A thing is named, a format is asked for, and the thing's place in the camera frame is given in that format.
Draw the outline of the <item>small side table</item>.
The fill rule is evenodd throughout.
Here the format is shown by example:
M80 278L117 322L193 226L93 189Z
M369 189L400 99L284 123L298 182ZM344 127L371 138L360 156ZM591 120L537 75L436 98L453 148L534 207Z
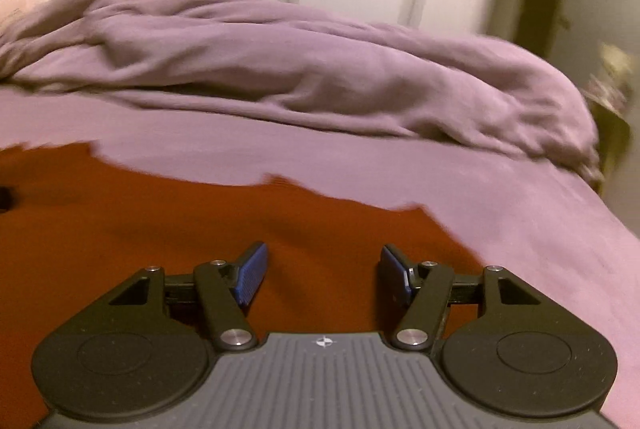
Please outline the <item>small side table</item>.
M598 130L597 152L602 174L593 189L599 196L603 196L606 183L626 156L631 142L631 126L622 115L600 101L588 98L587 103Z

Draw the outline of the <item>crumpled lilac duvet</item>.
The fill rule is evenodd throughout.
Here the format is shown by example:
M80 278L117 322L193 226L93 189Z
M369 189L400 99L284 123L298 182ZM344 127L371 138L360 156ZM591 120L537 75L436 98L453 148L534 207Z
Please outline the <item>crumpled lilac duvet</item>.
M281 1L56 0L47 19L1 33L1 77L140 108L447 138L600 176L584 98L538 56Z

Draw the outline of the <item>wrapped flower bouquet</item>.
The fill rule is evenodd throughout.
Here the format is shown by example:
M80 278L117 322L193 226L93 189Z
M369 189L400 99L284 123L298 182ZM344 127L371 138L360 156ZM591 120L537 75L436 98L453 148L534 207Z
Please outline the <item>wrapped flower bouquet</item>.
M616 45L601 42L599 67L587 82L587 97L617 115L624 116L634 95L632 78L637 64L638 60L633 54Z

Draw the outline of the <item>dark doorway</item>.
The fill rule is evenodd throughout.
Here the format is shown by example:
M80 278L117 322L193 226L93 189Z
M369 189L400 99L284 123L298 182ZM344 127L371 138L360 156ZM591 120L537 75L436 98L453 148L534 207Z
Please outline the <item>dark doorway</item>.
M560 0L524 0L514 42L544 58L549 51Z

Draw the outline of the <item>white plush toy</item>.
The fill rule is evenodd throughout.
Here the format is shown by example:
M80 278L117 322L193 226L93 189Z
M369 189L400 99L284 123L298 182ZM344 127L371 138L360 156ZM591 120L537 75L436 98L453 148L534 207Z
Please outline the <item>white plush toy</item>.
M50 7L56 0L1 0L0 32L6 33L12 27L35 24L47 19Z

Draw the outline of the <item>lilac bed sheet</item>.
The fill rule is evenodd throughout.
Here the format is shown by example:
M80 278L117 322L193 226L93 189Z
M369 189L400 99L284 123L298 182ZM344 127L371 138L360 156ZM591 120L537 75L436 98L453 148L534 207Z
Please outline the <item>lilac bed sheet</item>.
M2 88L3 145L75 141L165 177L240 185L278 175L376 207L423 205L483 261L507 267L612 342L620 368L605 414L620 427L638 426L639 241L576 175L431 140Z

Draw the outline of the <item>rust brown knit sweater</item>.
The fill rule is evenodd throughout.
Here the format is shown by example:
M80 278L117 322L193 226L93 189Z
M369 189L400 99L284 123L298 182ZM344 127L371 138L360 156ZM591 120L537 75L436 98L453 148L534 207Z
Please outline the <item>rust brown knit sweater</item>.
M32 381L38 342L142 267L175 274L232 260L255 241L269 264L248 319L258 334L382 331L393 322L375 288L386 244L414 261L478 274L480 259L422 208L384 210L326 197L281 177L210 186L140 174L85 143L12 146L1 182L1 423L46 413Z

